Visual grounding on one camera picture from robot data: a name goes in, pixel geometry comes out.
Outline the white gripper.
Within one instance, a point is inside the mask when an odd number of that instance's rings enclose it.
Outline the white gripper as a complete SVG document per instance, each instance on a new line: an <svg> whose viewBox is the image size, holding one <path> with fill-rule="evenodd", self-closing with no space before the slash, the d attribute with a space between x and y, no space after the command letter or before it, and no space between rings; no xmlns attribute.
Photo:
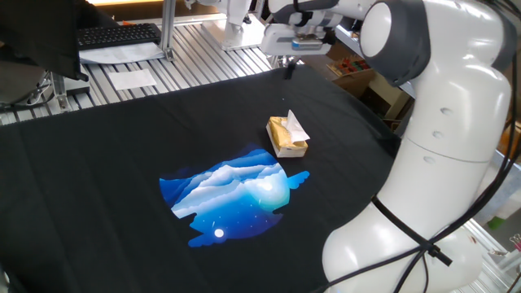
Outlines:
<svg viewBox="0 0 521 293"><path fill-rule="evenodd" d="M267 55L325 55L331 49L331 44L325 41L326 34L297 32L290 25L269 24L264 31L260 44L261 50ZM287 60L283 79L292 78L296 69L297 58Z"/></svg>

